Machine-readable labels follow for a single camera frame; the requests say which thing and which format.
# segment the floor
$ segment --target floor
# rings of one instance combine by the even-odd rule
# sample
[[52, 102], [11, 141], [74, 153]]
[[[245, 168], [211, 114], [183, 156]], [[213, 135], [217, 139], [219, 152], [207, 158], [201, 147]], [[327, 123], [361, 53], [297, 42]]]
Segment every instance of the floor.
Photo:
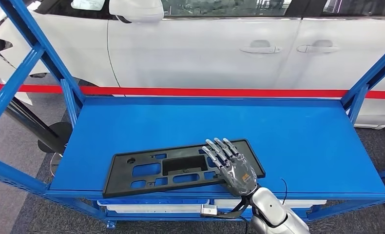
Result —
[[[31, 78], [27, 82], [54, 83], [50, 78]], [[30, 109], [45, 123], [65, 120], [62, 95], [30, 94], [30, 98], [34, 103]], [[385, 128], [357, 132], [377, 170], [385, 169]], [[41, 152], [36, 141], [8, 116], [0, 118], [0, 160], [49, 181], [51, 155]], [[312, 234], [385, 234], [385, 204], [308, 225]], [[120, 222], [116, 230], [107, 230], [93, 218], [0, 183], [0, 234], [244, 233], [244, 227], [243, 222]]]

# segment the silver robotic arm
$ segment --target silver robotic arm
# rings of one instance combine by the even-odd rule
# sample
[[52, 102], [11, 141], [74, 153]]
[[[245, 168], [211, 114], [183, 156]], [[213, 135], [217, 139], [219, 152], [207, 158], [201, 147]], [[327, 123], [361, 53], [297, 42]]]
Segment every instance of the silver robotic arm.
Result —
[[251, 205], [251, 224], [260, 234], [310, 234], [307, 224], [299, 216], [284, 206], [269, 189], [257, 184], [254, 169], [229, 140], [215, 138], [214, 141], [221, 149], [207, 139], [210, 148], [204, 146], [203, 150], [222, 173], [230, 192], [241, 196], [242, 200], [229, 213], [218, 212], [213, 205], [202, 205], [201, 216], [238, 218]]

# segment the blue shelf surface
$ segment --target blue shelf surface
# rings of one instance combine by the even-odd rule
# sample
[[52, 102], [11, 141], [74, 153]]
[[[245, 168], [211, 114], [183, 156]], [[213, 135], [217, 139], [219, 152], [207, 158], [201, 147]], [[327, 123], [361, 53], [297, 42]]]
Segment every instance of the blue shelf surface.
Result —
[[[48, 194], [102, 199], [114, 154], [246, 138], [266, 177], [261, 186], [296, 199], [385, 197], [339, 100], [87, 97]], [[228, 198], [220, 185], [138, 198]]]

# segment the round hole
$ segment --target round hole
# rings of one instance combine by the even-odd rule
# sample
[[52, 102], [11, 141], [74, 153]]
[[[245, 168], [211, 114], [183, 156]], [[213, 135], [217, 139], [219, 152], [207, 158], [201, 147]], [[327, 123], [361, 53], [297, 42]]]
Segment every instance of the round hole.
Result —
[[130, 158], [130, 159], [128, 159], [128, 161], [127, 161], [127, 163], [128, 164], [133, 164], [135, 162], [135, 158]]

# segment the red barrier tape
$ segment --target red barrier tape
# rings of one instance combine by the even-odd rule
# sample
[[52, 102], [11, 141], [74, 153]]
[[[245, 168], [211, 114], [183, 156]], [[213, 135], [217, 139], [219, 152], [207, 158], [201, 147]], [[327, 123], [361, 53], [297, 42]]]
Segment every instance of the red barrier tape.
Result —
[[[347, 90], [302, 89], [181, 89], [181, 88], [121, 88], [80, 86], [83, 94], [93, 95], [158, 95], [158, 96], [207, 96], [207, 97], [294, 97], [340, 98]], [[58, 85], [22, 85], [19, 92], [61, 94]], [[366, 98], [385, 99], [385, 91], [369, 91]]]

